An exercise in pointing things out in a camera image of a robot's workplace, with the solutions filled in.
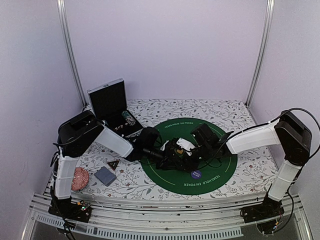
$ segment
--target purple logo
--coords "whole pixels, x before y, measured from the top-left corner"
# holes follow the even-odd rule
[[[200,179],[202,177],[202,173],[199,170],[193,171],[191,172],[191,177],[193,179]]]

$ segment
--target white wall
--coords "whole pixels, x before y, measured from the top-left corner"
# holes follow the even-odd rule
[[[18,239],[50,174],[59,125],[81,110],[56,1],[0,1],[0,239]]]
[[[85,90],[124,78],[128,99],[246,99],[266,0],[67,0]]]
[[[271,32],[251,110],[259,123],[282,110],[302,107],[320,120],[320,1],[275,1]],[[313,132],[313,151],[319,130],[304,114],[297,116]],[[273,148],[281,164],[284,154]],[[315,239],[320,239],[320,154],[303,169],[295,188]]]

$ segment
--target case lid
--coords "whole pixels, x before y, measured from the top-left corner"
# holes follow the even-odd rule
[[[98,119],[105,119],[127,109],[125,81],[122,78],[87,91],[92,110]]]

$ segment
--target pink coaster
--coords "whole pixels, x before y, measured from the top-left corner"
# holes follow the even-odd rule
[[[89,173],[82,167],[76,167],[74,171],[74,177],[72,181],[71,189],[78,191],[87,186],[89,182]]]

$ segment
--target open black case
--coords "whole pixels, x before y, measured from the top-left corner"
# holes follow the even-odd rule
[[[106,120],[108,126],[117,134],[130,136],[143,127],[127,109],[125,81],[120,78],[102,86],[87,91],[95,116],[100,120]],[[122,113],[127,113],[135,120],[130,125]]]

